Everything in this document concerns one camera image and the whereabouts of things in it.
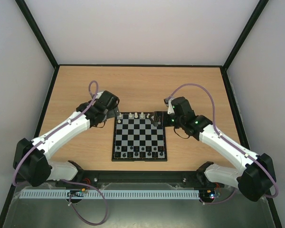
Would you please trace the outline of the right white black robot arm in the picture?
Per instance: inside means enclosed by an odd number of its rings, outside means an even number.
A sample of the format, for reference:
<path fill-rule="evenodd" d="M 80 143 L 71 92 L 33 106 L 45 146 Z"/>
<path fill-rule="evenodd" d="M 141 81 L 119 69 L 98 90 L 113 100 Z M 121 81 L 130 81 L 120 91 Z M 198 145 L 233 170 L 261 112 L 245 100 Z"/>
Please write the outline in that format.
<path fill-rule="evenodd" d="M 181 128 L 188 137 L 208 145 L 225 157 L 233 168 L 206 162 L 197 170 L 198 182 L 208 186 L 218 182 L 238 189 L 250 201 L 258 201 L 276 183 L 272 158 L 250 151 L 238 144 L 221 130 L 213 121 L 203 115 L 196 115 L 184 97 L 164 101 L 166 112 L 153 112 L 148 119 L 154 126 Z"/>

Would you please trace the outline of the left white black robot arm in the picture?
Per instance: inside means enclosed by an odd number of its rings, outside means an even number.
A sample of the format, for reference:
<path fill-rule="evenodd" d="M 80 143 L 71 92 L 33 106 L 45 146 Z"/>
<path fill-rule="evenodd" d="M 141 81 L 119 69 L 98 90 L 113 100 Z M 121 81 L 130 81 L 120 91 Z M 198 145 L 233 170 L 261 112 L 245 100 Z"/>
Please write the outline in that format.
<path fill-rule="evenodd" d="M 120 99 L 109 91 L 98 92 L 49 132 L 32 140 L 21 139 L 13 161 L 16 174 L 33 187 L 48 180 L 73 180 L 80 166 L 73 161 L 52 161 L 51 157 L 78 134 L 116 117 L 119 102 Z"/>

